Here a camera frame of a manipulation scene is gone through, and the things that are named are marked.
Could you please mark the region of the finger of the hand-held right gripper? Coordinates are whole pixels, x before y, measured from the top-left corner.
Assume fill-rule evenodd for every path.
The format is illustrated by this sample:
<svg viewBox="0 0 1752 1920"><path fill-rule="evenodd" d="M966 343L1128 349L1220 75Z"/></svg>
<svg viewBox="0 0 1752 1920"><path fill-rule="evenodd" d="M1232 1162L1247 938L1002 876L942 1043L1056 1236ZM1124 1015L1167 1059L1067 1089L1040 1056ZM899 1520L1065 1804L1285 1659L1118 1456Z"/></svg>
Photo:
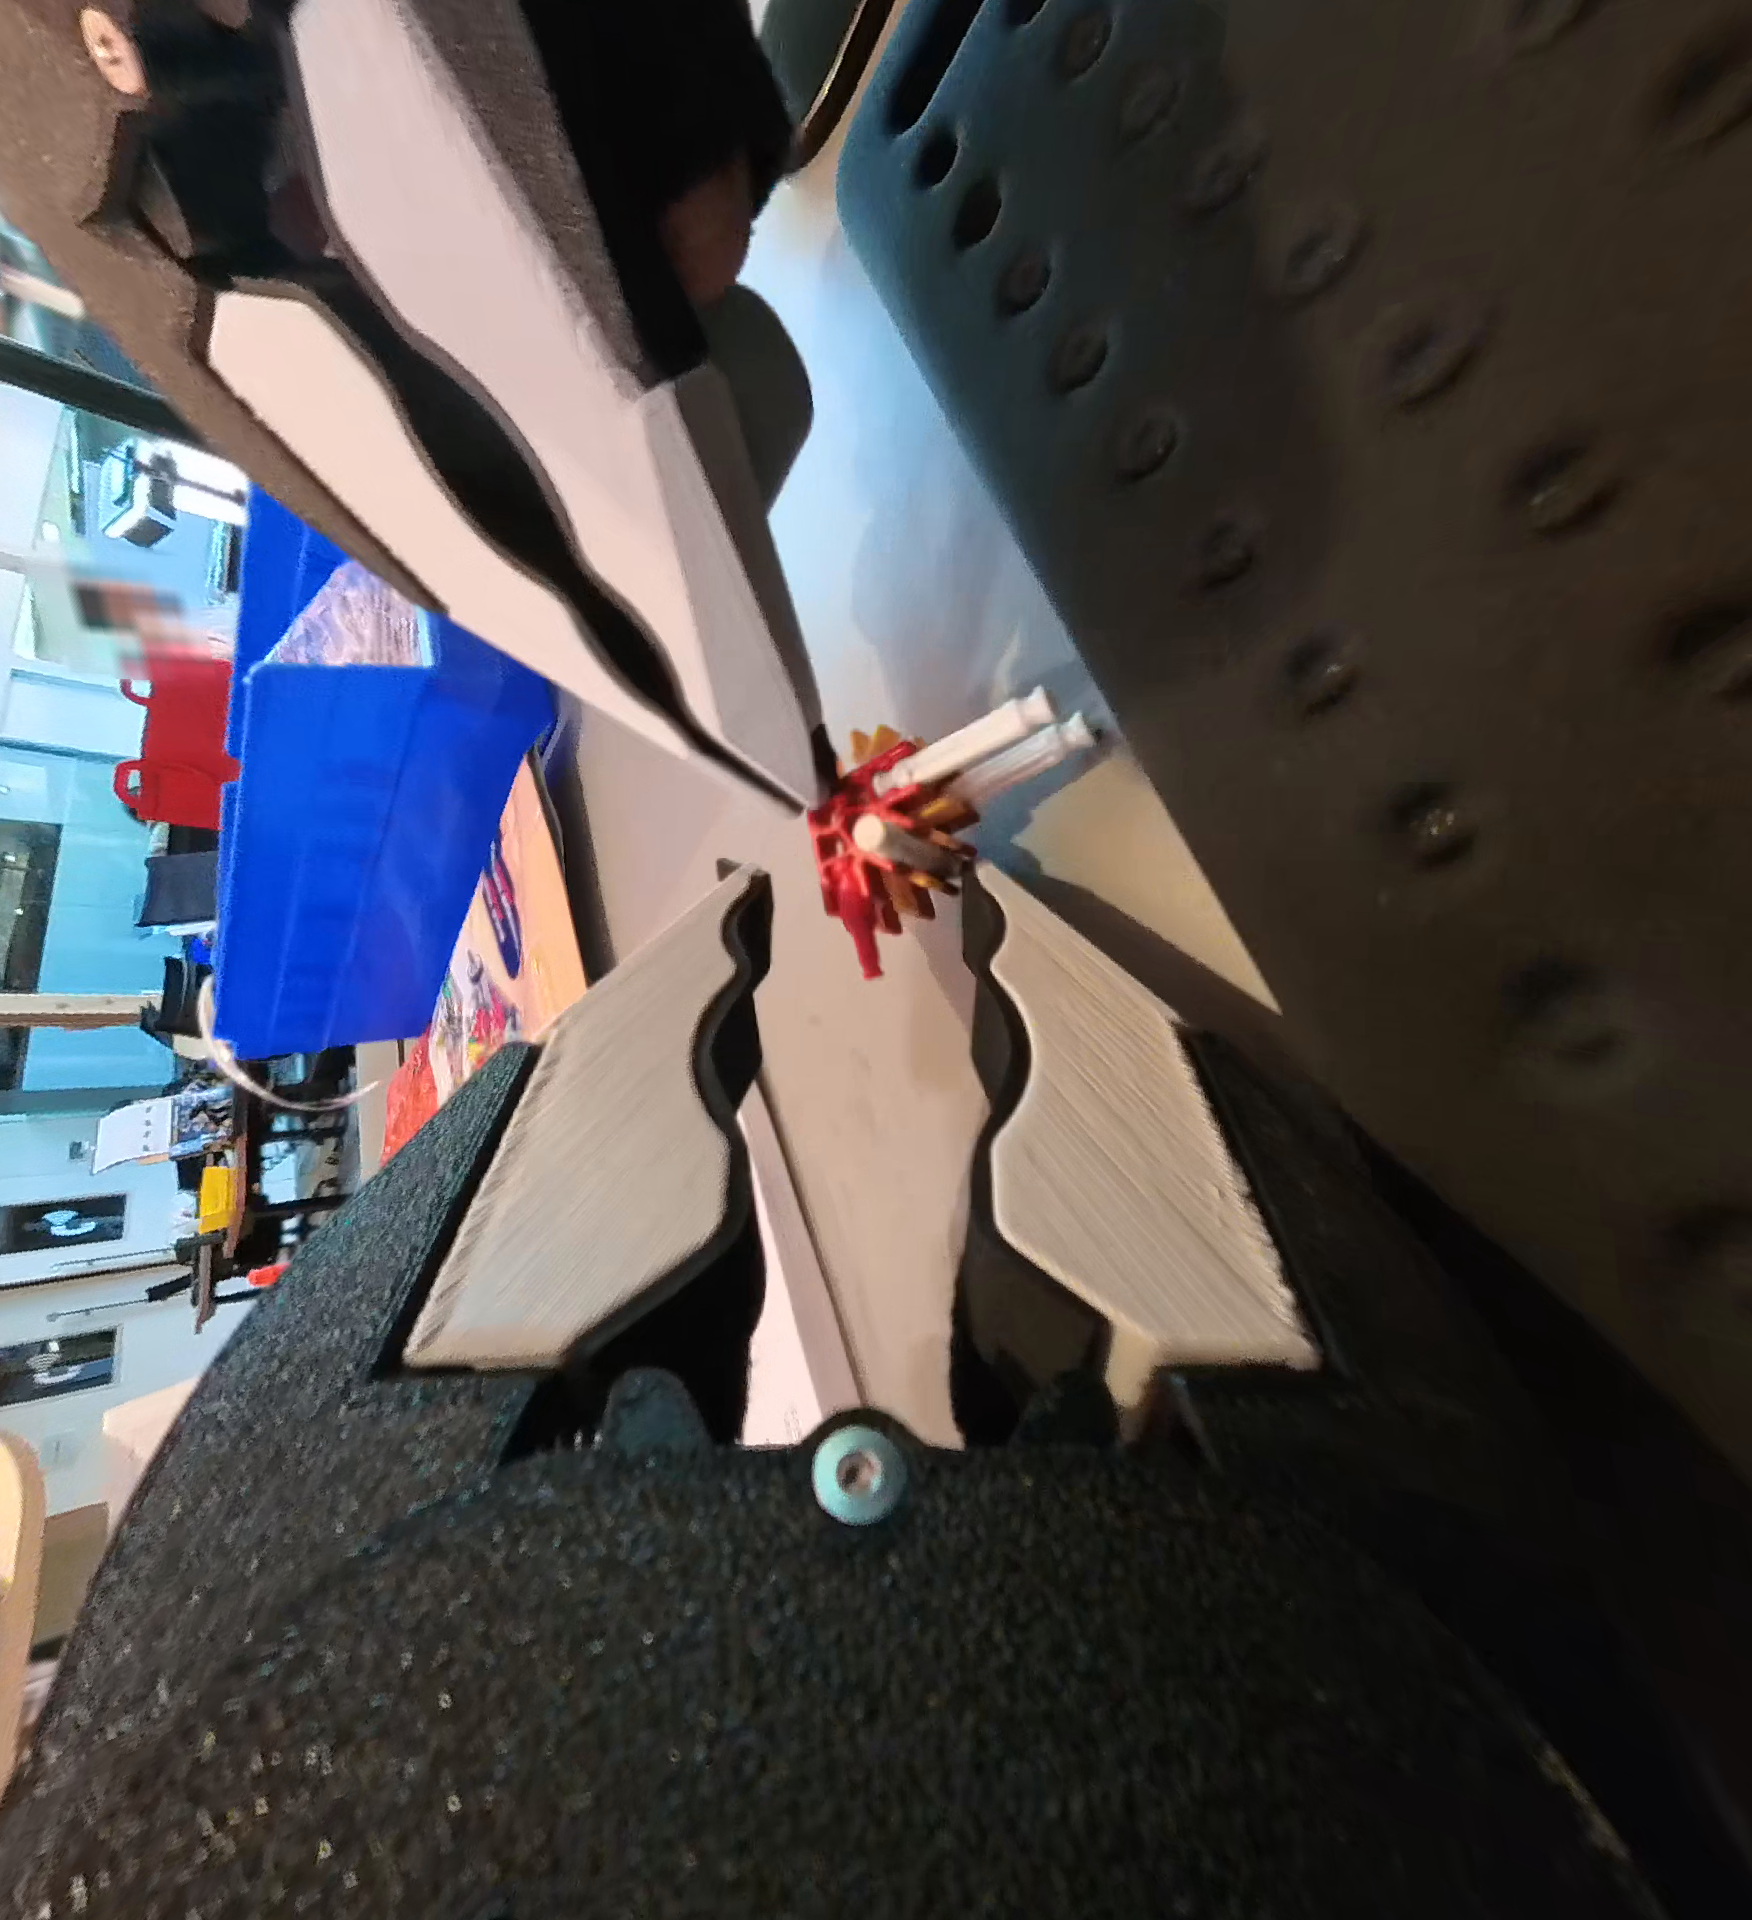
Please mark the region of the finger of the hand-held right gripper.
<svg viewBox="0 0 1752 1920"><path fill-rule="evenodd" d="M720 371L621 393L534 295L478 330L484 382L324 276L215 295L204 355L365 562L668 754L816 800L813 680Z"/></svg>
<svg viewBox="0 0 1752 1920"><path fill-rule="evenodd" d="M502 422L575 586L448 558L448 614L577 702L778 798L819 798L819 694L726 375L646 357L514 4L288 13L350 266Z"/></svg>

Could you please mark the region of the black wall poster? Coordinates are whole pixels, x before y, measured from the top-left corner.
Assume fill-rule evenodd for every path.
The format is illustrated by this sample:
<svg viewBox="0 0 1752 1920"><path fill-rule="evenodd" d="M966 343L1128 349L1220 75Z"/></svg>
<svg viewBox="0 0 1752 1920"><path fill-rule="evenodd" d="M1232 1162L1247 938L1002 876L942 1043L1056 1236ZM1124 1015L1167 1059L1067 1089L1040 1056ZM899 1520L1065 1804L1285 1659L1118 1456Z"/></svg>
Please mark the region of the black wall poster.
<svg viewBox="0 0 1752 1920"><path fill-rule="evenodd" d="M118 1330L64 1331L0 1346L0 1407L39 1404L118 1376Z"/></svg>
<svg viewBox="0 0 1752 1920"><path fill-rule="evenodd" d="M118 1242L127 1222L124 1192L87 1192L46 1202L0 1205L0 1257L35 1257Z"/></svg>

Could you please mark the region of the clear plastic bag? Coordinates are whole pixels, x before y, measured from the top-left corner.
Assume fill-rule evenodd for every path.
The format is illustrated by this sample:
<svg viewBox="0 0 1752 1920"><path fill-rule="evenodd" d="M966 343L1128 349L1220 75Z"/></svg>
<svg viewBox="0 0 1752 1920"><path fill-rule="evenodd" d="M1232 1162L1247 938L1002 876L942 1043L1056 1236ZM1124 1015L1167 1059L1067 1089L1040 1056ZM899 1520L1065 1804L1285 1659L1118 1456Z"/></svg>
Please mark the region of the clear plastic bag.
<svg viewBox="0 0 1752 1920"><path fill-rule="evenodd" d="M380 576L345 561L263 658L296 666L431 666L431 618Z"/></svg>

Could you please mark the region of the orange and red toy bag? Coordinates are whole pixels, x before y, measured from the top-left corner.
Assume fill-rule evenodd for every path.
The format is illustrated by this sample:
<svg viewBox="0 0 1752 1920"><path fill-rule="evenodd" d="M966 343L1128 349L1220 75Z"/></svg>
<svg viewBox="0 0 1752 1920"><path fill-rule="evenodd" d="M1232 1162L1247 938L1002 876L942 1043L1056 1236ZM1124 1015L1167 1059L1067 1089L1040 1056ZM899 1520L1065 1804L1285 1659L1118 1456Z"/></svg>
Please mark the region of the orange and red toy bag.
<svg viewBox="0 0 1752 1920"><path fill-rule="evenodd" d="M503 1047L586 992L545 766L528 754L488 841L427 1028L399 1043L375 1162L395 1157Z"/></svg>

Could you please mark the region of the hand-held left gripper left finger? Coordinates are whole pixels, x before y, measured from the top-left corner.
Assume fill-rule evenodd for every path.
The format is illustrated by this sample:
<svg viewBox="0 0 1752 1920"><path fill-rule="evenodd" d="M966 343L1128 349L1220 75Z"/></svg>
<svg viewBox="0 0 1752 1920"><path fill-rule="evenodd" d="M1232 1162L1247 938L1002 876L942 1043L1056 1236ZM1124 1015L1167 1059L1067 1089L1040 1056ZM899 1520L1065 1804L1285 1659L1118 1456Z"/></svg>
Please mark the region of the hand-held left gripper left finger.
<svg viewBox="0 0 1752 1920"><path fill-rule="evenodd" d="M751 1222L739 1117L771 912L767 871L726 863L530 1043L412 1322L412 1368L574 1368L729 1252Z"/></svg>

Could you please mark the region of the red container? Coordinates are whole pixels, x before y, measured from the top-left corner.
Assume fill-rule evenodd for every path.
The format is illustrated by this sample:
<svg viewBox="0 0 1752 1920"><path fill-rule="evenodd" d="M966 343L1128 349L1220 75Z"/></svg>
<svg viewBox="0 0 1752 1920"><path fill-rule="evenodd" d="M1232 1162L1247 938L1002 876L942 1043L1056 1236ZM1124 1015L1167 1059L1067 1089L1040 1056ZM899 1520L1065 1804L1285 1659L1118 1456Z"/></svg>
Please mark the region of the red container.
<svg viewBox="0 0 1752 1920"><path fill-rule="evenodd" d="M241 774L226 749L230 658L157 653L118 680L118 692L144 716L139 754L113 772L118 804L148 825L217 831L222 792Z"/></svg>

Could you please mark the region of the blue plastic bin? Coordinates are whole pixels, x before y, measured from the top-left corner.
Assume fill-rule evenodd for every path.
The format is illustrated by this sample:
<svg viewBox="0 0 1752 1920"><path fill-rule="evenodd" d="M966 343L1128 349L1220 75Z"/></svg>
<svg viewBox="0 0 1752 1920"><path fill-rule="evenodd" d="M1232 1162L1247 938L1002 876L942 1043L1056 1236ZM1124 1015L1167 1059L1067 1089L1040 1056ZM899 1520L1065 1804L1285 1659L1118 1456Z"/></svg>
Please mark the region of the blue plastic bin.
<svg viewBox="0 0 1752 1920"><path fill-rule="evenodd" d="M217 824L213 1015L241 1059L415 1036L557 690L445 614L418 661L289 661L345 552L247 494Z"/></svg>

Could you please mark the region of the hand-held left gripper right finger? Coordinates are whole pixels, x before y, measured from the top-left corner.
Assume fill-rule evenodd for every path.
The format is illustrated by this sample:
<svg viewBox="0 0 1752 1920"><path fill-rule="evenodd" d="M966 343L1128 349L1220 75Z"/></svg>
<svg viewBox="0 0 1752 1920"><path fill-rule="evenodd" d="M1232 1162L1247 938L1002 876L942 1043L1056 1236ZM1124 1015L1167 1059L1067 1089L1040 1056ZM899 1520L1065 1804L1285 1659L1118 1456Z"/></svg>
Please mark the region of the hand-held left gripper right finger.
<svg viewBox="0 0 1752 1920"><path fill-rule="evenodd" d="M1323 1371L1321 1336L1184 1019L1033 890L959 901L986 1102L958 1257L958 1430L1005 1440L1072 1379L1139 1430L1180 1371Z"/></svg>

